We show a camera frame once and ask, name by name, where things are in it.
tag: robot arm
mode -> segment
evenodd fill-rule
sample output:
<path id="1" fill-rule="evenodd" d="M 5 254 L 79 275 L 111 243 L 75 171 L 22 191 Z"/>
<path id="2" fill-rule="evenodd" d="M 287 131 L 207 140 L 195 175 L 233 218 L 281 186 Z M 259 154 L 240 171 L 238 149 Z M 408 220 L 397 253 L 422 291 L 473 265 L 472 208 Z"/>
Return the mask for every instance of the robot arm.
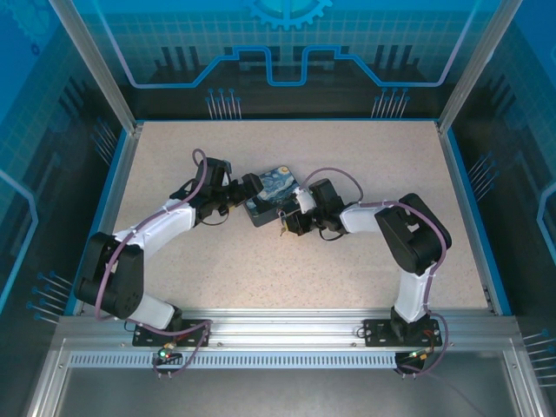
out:
<path id="1" fill-rule="evenodd" d="M 447 248 L 452 245 L 450 234 L 427 205 L 409 194 L 399 203 L 413 208 L 440 230 Z M 297 189 L 295 199 L 281 214 L 283 227 L 297 235 L 314 228 L 328 229 L 340 235 L 360 232 L 382 232 L 392 256 L 402 269 L 400 292 L 393 307 L 393 325 L 400 335 L 412 323 L 426 316 L 424 306 L 430 270 L 440 259 L 442 247 L 436 233 L 418 216 L 402 207 L 386 207 L 351 203 L 345 205 L 328 179 Z"/>
<path id="2" fill-rule="evenodd" d="M 199 166 L 194 179 L 181 186 L 162 205 L 161 210 L 166 213 L 154 218 L 140 230 L 136 230 L 138 225 L 135 225 L 114 235 L 97 233 L 91 236 L 76 286 L 79 300 L 95 305 L 109 259 L 121 242 L 133 233 L 109 273 L 101 309 L 117 318 L 131 319 L 153 328 L 169 331 L 181 329 L 182 314 L 179 308 L 144 292 L 144 264 L 166 243 L 197 226 L 213 211 L 228 215 L 233 207 L 243 204 L 262 190 L 261 180 L 254 174 L 245 175 L 242 183 L 232 181 L 229 162 L 207 158 L 207 167 L 199 192 L 188 203 L 170 209 L 188 197 L 189 185 L 191 189 L 198 186 L 202 180 L 202 166 Z"/>

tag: metal frame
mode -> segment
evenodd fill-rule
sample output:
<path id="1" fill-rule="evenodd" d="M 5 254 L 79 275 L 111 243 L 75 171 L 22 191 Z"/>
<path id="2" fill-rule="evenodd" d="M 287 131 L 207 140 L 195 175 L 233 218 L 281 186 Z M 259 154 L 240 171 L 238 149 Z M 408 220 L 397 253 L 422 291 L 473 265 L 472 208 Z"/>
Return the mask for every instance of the metal frame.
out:
<path id="1" fill-rule="evenodd" d="M 514 317 L 494 316 L 485 310 L 474 309 L 440 311 L 450 327 L 448 352 L 503 352 L 522 415 L 549 415 Z M 218 352 L 223 356 L 237 352 L 247 355 L 249 352 L 379 354 L 400 350 L 364 347 L 355 332 L 363 319 L 382 319 L 389 314 L 387 308 L 192 309 L 185 311 L 184 317 L 213 320 L 210 342 L 203 351 Z M 73 354 L 154 351 L 130 346 L 131 337 L 121 321 L 101 323 L 92 317 L 63 317 L 56 329 L 28 416 L 56 414 Z M 142 367 L 144 364 L 136 365 L 136 368 Z"/>
<path id="2" fill-rule="evenodd" d="M 494 48 L 502 38 L 521 0 L 503 0 L 483 34 L 473 56 L 440 116 L 440 143 L 460 202 L 463 219 L 472 241 L 482 279 L 491 290 L 494 310 L 500 311 L 492 276 L 473 223 L 469 201 L 450 149 L 446 133 L 467 99 Z M 99 84 L 110 107 L 131 135 L 118 163 L 99 229 L 111 231 L 129 175 L 140 130 L 118 89 L 109 68 L 88 32 L 81 16 L 70 0 L 50 0 L 50 4 L 68 31 L 83 60 Z M 549 415 L 531 362 L 523 345 L 514 317 L 492 315 L 487 309 L 440 310 L 450 327 L 448 352 L 497 351 L 504 354 L 509 380 L 522 415 Z M 320 309 L 320 310 L 242 310 L 204 309 L 185 312 L 188 318 L 214 321 L 209 346 L 203 352 L 232 354 L 237 352 L 338 352 L 384 353 L 401 351 L 387 347 L 367 348 L 355 330 L 363 319 L 389 317 L 388 309 Z M 63 317 L 56 329 L 51 349 L 43 365 L 40 380 L 28 415 L 55 415 L 64 383 L 75 352 L 149 352 L 151 349 L 131 347 L 130 334 L 121 322 L 99 323 L 90 317 Z"/>
<path id="3" fill-rule="evenodd" d="M 500 39 L 518 11 L 522 0 L 501 0 L 500 6 L 494 12 L 493 18 L 481 36 L 471 59 L 461 74 L 460 80 L 448 98 L 446 107 L 439 118 L 440 132 L 445 135 L 452 126 L 455 117 L 460 113 L 463 103 L 471 93 L 483 69 L 487 66 Z"/>
<path id="4" fill-rule="evenodd" d="M 454 150 L 448 140 L 447 134 L 439 132 L 440 146 L 446 159 L 448 173 L 452 179 L 453 189 L 458 200 L 461 210 L 461 217 L 466 227 L 473 257 L 479 270 L 479 277 L 483 284 L 486 286 L 490 295 L 490 302 L 493 305 L 493 310 L 496 314 L 503 314 L 504 308 L 500 303 L 499 294 L 494 285 L 493 272 L 488 265 L 488 259 L 485 255 L 485 248 L 483 247 L 482 240 L 480 239 L 479 229 L 477 223 L 473 219 L 473 211 L 471 210 L 471 203 L 467 197 L 465 186 L 463 184 L 462 176 L 466 173 L 460 172 Z"/>
<path id="5" fill-rule="evenodd" d="M 58 15 L 60 22 L 68 32 L 81 58 L 89 68 L 96 83 L 103 92 L 108 104 L 114 110 L 123 128 L 130 134 L 135 132 L 136 119 L 129 109 L 122 92 L 118 88 L 108 65 L 90 35 L 85 22 L 71 0 L 50 0 L 50 5 Z"/>

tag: cable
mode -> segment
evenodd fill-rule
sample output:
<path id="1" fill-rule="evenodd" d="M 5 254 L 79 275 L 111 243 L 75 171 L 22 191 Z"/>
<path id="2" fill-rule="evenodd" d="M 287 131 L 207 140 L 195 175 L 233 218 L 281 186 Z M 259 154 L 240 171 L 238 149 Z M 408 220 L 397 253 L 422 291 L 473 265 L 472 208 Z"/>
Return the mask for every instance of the cable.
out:
<path id="1" fill-rule="evenodd" d="M 181 336 L 182 334 L 189 334 L 192 332 L 195 332 L 196 330 L 199 330 L 200 328 L 204 328 L 206 326 L 210 326 L 212 324 L 211 320 L 205 320 L 195 326 L 193 326 L 192 328 L 186 328 L 184 330 L 179 330 L 177 332 L 166 332 L 164 330 L 160 330 L 158 328 L 153 328 L 147 324 L 143 324 L 140 323 L 139 321 L 135 321 L 135 320 L 131 320 L 131 319 L 127 319 L 127 321 L 130 321 L 132 323 L 135 323 L 137 326 L 141 327 L 141 328 L 146 328 L 148 331 L 152 332 L 152 333 L 156 333 L 156 334 L 160 334 L 162 336 Z"/>
<path id="2" fill-rule="evenodd" d="M 431 341 L 431 354 L 434 353 L 434 333 L 432 330 L 423 331 L 426 337 Z"/>
<path id="3" fill-rule="evenodd" d="M 440 265 L 442 265 L 442 262 L 446 259 L 446 252 L 447 252 L 446 239 L 444 238 L 444 235 L 442 234 L 442 232 L 440 232 L 440 229 L 438 227 L 436 227 L 436 225 L 433 223 L 432 220 L 430 220 L 428 217 L 423 215 L 419 210 L 417 210 L 417 209 L 415 209 L 411 206 L 408 206 L 407 204 L 404 204 L 403 202 L 364 202 L 364 203 L 361 204 L 361 207 L 370 207 L 370 208 L 380 208 L 380 207 L 386 207 L 386 206 L 401 207 L 402 209 L 407 210 L 409 213 L 412 213 L 413 215 L 416 215 L 417 217 L 419 217 L 438 236 L 438 238 L 440 240 L 440 246 L 442 247 L 442 252 L 440 254 L 439 260 L 433 265 L 433 267 L 431 268 L 431 270 L 428 273 L 427 285 L 425 287 L 425 294 L 423 296 L 423 308 L 425 309 L 425 312 L 427 314 L 429 314 L 431 317 L 438 317 L 440 319 L 440 321 L 442 321 L 442 325 L 444 326 L 444 336 L 445 337 L 444 337 L 444 344 L 442 345 L 442 350 L 440 351 L 438 359 L 427 369 L 425 369 L 423 371 L 420 371 L 419 373 L 415 374 L 417 376 L 426 375 L 426 374 L 429 374 L 433 369 L 435 369 L 439 365 L 440 361 L 444 357 L 444 354 L 446 353 L 446 350 L 448 348 L 448 341 L 449 341 L 448 323 L 446 322 L 446 319 L 441 314 L 433 313 L 428 308 L 428 297 L 430 295 L 431 287 L 433 285 L 434 273 L 436 272 L 436 270 L 438 268 L 440 268 Z"/>
<path id="4" fill-rule="evenodd" d="M 173 372 L 168 371 L 166 373 L 169 378 L 182 373 L 183 371 L 185 371 L 185 369 L 187 369 L 187 367 L 189 365 L 191 365 L 191 362 L 193 362 L 193 359 L 196 357 L 197 353 L 199 352 L 199 349 L 201 348 L 201 345 L 203 344 L 203 342 L 205 342 L 205 339 L 209 335 L 210 325 L 211 325 L 211 321 L 208 321 L 208 324 L 204 325 L 205 329 L 202 332 L 201 339 L 199 339 L 199 342 L 197 343 L 197 346 L 195 346 L 195 350 L 190 355 L 190 357 L 187 359 L 187 361 L 183 364 L 183 366 L 180 367 L 179 369 L 176 369 L 176 371 L 173 371 Z M 158 374 L 158 378 L 161 378 L 164 374 L 162 372 L 160 372 L 160 370 L 158 369 L 158 366 L 156 365 L 156 362 L 153 362 L 153 371 L 155 371 Z"/>
<path id="5" fill-rule="evenodd" d="M 229 218 L 229 212 L 226 213 L 226 218 L 224 220 L 222 220 L 221 222 L 218 223 L 206 223 L 205 221 L 201 220 L 202 224 L 205 224 L 207 226 L 220 226 L 221 224 L 224 224 Z"/>
<path id="6" fill-rule="evenodd" d="M 321 239 L 325 242 L 333 242 L 333 241 L 337 241 L 338 239 L 340 239 L 341 237 L 343 237 L 342 234 L 339 234 L 335 237 L 333 237 L 332 239 L 326 239 L 323 235 L 322 235 L 322 229 L 319 228 L 319 236 L 321 237 Z"/>
<path id="7" fill-rule="evenodd" d="M 108 320 L 110 318 L 112 318 L 112 315 L 106 315 L 106 316 L 101 316 L 101 304 L 103 302 L 103 296 L 104 296 L 104 290 L 106 289 L 106 284 L 108 283 L 108 279 L 110 276 L 110 272 L 112 271 L 112 268 L 114 267 L 114 264 L 116 263 L 116 260 L 118 259 L 118 256 L 122 253 L 123 248 L 125 248 L 125 245 L 133 238 L 133 236 L 142 228 L 144 228 L 147 224 L 149 224 L 150 222 L 152 222 L 153 220 L 157 219 L 158 217 L 160 217 L 161 215 L 164 215 L 165 213 L 171 212 L 175 209 L 180 208 L 181 206 L 187 204 L 193 197 L 195 197 L 197 195 L 197 193 L 201 190 L 202 185 L 205 182 L 205 178 L 207 176 L 207 170 L 208 170 L 208 163 L 207 163 L 207 156 L 205 155 L 205 153 L 201 150 L 201 149 L 194 149 L 193 150 L 193 161 L 194 163 L 198 166 L 198 162 L 195 159 L 195 155 L 199 153 L 202 156 L 202 176 L 201 176 L 201 180 L 199 181 L 199 183 L 197 184 L 197 186 L 195 187 L 195 189 L 193 190 L 193 192 L 191 192 L 185 199 L 183 199 L 182 201 L 174 204 L 173 206 L 170 206 L 169 208 L 163 208 L 162 210 L 154 213 L 153 215 L 150 215 L 149 217 L 147 217 L 145 220 L 143 220 L 142 222 L 140 222 L 134 230 L 132 230 L 131 232 L 129 232 L 129 234 L 127 236 L 125 236 L 125 238 L 122 240 L 122 242 L 117 246 L 116 250 L 114 251 L 114 253 L 112 254 L 112 256 L 109 259 L 108 264 L 106 265 L 106 269 L 104 269 L 104 275 L 103 278 L 101 280 L 101 284 L 100 287 L 98 289 L 98 294 L 96 295 L 96 302 L 95 302 L 95 317 L 97 320 L 103 321 L 103 320 Z M 150 328 L 150 326 L 144 326 L 145 328 L 147 328 L 148 330 L 152 331 L 153 333 L 158 333 L 160 334 L 160 330 L 159 329 L 155 329 L 155 328 Z"/>
<path id="8" fill-rule="evenodd" d="M 410 371 L 414 371 L 414 372 L 415 372 L 415 375 L 419 375 L 419 374 L 423 375 L 422 372 L 419 372 L 419 369 L 418 369 L 417 367 L 412 367 L 412 366 L 410 366 L 410 365 L 401 365 L 401 366 L 404 367 L 404 368 L 406 368 L 406 369 L 409 369 Z M 436 379 L 437 381 L 442 382 L 443 384 L 448 385 L 450 388 L 452 388 L 452 390 L 453 390 L 455 393 L 457 393 L 457 394 L 461 397 L 461 399 L 462 399 L 463 401 L 465 401 L 465 402 L 469 405 L 469 407 L 471 407 L 473 410 L 475 410 L 475 411 L 477 412 L 478 415 L 482 415 L 483 417 L 487 417 L 487 415 L 486 415 L 485 413 L 483 413 L 483 411 L 482 411 L 480 408 L 478 408 L 477 406 L 475 406 L 475 405 L 473 404 L 473 402 L 472 402 L 471 400 L 469 400 L 469 398 L 468 398 L 465 394 L 463 394 L 463 393 L 460 391 L 460 389 L 457 388 L 457 387 L 456 387 L 452 382 L 450 382 L 448 379 L 442 378 L 441 376 L 438 376 L 438 375 L 432 374 L 432 373 L 427 374 L 427 375 L 430 376 L 431 378 Z"/>
<path id="9" fill-rule="evenodd" d="M 355 335 L 360 339 L 365 339 L 365 326 L 361 326 L 357 330 L 355 330 Z"/>
<path id="10" fill-rule="evenodd" d="M 301 183 L 299 188 L 300 189 L 306 188 L 308 181 L 311 178 L 313 178 L 313 176 L 315 176 L 316 174 L 318 174 L 319 172 L 322 172 L 322 171 L 334 171 L 334 172 L 339 172 L 340 174 L 345 175 L 347 178 L 349 178 L 355 184 L 355 187 L 357 187 L 357 189 L 359 190 L 360 196 L 359 196 L 359 200 L 357 200 L 357 202 L 362 202 L 363 201 L 363 188 L 361 187 L 361 185 L 357 182 L 357 180 L 355 178 L 353 178 L 350 174 L 348 174 L 343 169 L 331 168 L 331 167 L 319 168 L 319 169 L 313 171 L 311 174 L 309 174 L 309 176 L 307 178 L 305 178 L 305 181 Z"/>

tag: blue enclosure wall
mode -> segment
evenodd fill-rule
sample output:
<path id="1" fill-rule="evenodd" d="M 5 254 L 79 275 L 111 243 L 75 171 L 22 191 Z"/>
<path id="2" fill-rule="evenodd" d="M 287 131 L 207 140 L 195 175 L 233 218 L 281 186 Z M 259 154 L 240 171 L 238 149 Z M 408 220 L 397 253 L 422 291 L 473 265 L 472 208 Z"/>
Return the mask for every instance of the blue enclosure wall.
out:
<path id="1" fill-rule="evenodd" d="M 525 335 L 556 334 L 554 16 L 555 2 L 523 1 L 453 125 Z"/>
<path id="2" fill-rule="evenodd" d="M 122 129 L 48 2 L 0 1 L 0 60 L 0 414 L 15 416 L 68 293 L 37 274 L 73 281 Z"/>
<path id="3" fill-rule="evenodd" d="M 438 117 L 499 0 L 78 0 L 141 119 Z"/>

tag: speckled tabletop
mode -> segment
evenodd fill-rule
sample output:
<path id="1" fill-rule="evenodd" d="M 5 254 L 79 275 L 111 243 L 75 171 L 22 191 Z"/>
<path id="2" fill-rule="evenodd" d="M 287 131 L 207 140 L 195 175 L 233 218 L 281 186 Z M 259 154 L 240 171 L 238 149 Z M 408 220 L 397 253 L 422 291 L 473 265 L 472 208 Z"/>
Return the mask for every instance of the speckled tabletop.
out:
<path id="1" fill-rule="evenodd" d="M 315 169 L 347 170 L 365 202 L 420 195 L 453 247 L 437 273 L 431 305 L 485 307 L 479 274 L 432 122 L 147 122 L 116 222 L 129 227 L 195 175 L 191 151 L 231 162 L 233 177 L 287 165 L 301 182 Z M 328 177 L 349 202 L 357 189 Z M 255 228 L 243 207 L 219 227 L 179 235 L 145 269 L 146 290 L 183 308 L 385 308 L 400 270 L 381 234 L 324 242 L 316 232 L 280 237 L 279 222 Z"/>

